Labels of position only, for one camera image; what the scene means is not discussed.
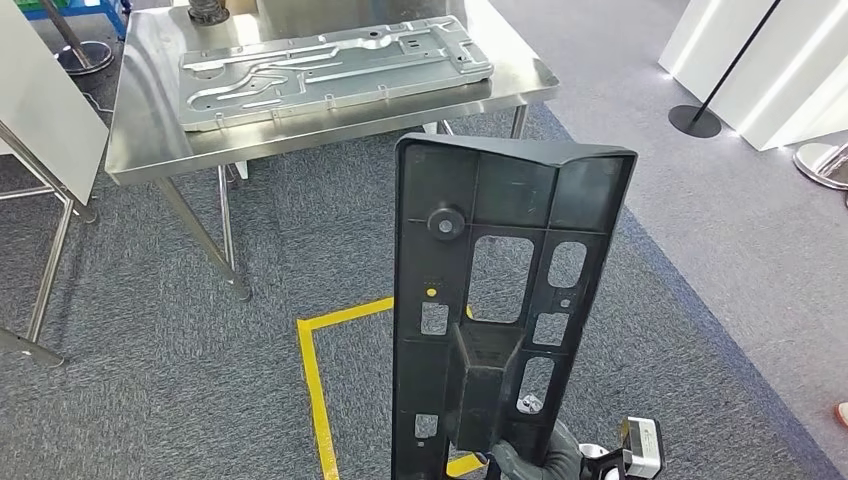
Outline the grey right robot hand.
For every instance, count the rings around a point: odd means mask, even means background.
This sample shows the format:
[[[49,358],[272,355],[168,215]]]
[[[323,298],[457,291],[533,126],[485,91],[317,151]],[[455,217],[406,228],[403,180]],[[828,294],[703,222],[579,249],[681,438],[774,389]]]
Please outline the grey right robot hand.
[[[520,413],[540,413],[543,403],[533,394],[520,398],[517,407]],[[491,449],[491,459],[502,475],[509,479],[543,479],[544,468],[521,458],[517,450],[506,440],[499,440]]]

